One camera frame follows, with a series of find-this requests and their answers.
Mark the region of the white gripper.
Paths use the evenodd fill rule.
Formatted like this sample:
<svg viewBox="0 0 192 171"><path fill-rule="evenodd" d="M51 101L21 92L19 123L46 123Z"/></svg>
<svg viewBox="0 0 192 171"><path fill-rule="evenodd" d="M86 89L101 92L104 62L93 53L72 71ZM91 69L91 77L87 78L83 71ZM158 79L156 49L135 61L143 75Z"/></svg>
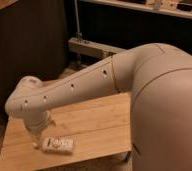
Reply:
<svg viewBox="0 0 192 171"><path fill-rule="evenodd" d="M53 119L50 111L29 113L26 116L26 129L34 136L35 147L40 148L43 143L42 132L52 124Z"/></svg>

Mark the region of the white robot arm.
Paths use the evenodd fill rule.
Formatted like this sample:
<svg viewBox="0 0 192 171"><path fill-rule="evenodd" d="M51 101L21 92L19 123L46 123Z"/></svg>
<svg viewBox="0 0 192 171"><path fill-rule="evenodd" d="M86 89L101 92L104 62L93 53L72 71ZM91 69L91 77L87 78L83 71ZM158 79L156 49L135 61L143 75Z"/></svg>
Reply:
<svg viewBox="0 0 192 171"><path fill-rule="evenodd" d="M192 54L170 44L140 45L48 84L25 76L5 111L39 146L53 110L106 98L120 104L122 97L132 171L192 171Z"/></svg>

